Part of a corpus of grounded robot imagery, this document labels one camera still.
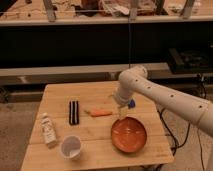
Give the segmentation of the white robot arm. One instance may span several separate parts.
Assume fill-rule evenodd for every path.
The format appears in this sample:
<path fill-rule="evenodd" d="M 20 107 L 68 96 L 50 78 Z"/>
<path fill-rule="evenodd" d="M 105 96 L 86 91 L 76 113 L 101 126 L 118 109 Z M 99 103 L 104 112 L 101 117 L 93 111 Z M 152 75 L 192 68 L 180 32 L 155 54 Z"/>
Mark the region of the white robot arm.
<path fill-rule="evenodd" d="M 153 83 L 147 77 L 147 69 L 142 65 L 121 72 L 114 93 L 117 104 L 127 106 L 133 93 L 139 93 L 213 138 L 213 102 Z"/>

